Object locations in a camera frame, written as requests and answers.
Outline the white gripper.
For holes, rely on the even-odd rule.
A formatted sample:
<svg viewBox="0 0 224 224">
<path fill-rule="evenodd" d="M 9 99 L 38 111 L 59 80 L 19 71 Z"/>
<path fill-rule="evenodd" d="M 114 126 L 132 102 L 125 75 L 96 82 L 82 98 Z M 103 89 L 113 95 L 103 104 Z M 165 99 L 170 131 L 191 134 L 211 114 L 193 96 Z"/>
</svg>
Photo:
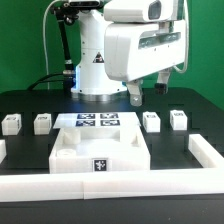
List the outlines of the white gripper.
<svg viewBox="0 0 224 224">
<path fill-rule="evenodd" d="M 184 62 L 185 44 L 184 20 L 175 21 L 171 32 L 162 31 L 158 23 L 110 24 L 104 37 L 106 74 L 112 80 L 128 82 L 130 104 L 141 106 L 143 92 L 139 78 L 160 71 L 155 91 L 166 94 L 171 75 L 167 68 Z"/>
</svg>

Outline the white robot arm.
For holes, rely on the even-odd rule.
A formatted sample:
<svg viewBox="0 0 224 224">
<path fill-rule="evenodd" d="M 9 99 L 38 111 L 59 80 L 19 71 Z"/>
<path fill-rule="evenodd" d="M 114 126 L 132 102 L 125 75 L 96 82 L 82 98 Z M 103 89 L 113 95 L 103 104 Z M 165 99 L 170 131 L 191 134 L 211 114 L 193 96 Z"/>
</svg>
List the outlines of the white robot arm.
<svg viewBox="0 0 224 224">
<path fill-rule="evenodd" d="M 158 75 L 155 90 L 165 94 L 173 70 L 188 63 L 187 0 L 68 0 L 78 11 L 81 61 L 75 97 L 109 101 L 129 92 L 142 104 L 142 79 Z"/>
</svg>

